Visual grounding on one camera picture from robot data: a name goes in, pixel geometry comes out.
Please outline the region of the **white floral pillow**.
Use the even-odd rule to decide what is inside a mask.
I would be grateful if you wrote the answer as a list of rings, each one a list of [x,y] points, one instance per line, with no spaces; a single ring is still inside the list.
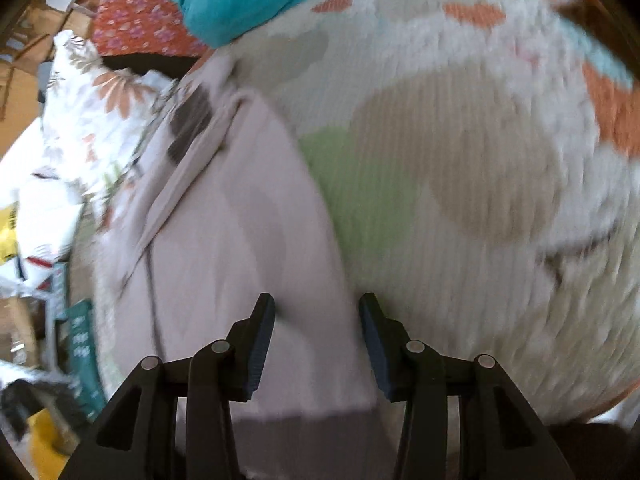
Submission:
[[[85,196],[105,200],[176,82],[157,70],[111,70],[90,40],[69,29],[53,43],[41,118],[48,165]]]

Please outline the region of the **red floral pillow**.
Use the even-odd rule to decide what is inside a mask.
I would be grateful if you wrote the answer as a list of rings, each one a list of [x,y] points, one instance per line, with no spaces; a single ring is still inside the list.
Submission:
[[[170,0],[100,0],[92,42],[99,54],[160,54],[198,58],[207,47],[182,24]]]

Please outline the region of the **heart patterned quilt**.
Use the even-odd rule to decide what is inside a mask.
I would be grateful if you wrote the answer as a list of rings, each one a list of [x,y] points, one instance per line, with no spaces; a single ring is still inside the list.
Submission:
[[[356,303],[492,354],[547,420],[638,387],[639,86],[552,0],[305,0],[190,73],[213,56],[294,136]],[[85,249],[107,394],[128,374],[101,278],[113,200]]]

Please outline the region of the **teal cardboard box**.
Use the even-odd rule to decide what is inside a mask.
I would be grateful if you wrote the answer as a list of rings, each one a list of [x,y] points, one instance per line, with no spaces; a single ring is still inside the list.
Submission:
[[[83,299],[66,310],[68,357],[74,397],[94,422],[107,404],[102,387],[92,324],[92,302]]]

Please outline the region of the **pale lilac garment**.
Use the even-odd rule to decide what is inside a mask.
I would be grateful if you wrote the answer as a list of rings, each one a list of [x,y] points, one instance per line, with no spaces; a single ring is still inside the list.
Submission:
[[[257,479],[382,479],[393,465],[356,299],[290,130],[228,56],[184,77],[99,238],[119,373],[193,356],[273,296],[259,387],[232,408]]]

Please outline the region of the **yellow plastic bag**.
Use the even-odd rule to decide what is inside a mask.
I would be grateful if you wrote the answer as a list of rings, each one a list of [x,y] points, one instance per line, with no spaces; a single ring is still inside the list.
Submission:
[[[45,408],[27,419],[29,455],[38,479],[56,480],[78,445],[72,430],[61,429]]]

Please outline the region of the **white plastic bag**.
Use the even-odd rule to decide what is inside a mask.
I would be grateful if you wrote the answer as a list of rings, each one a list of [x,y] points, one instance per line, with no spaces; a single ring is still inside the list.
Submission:
[[[1,191],[1,296],[31,292],[70,253],[84,209],[76,191],[58,179],[23,174]]]

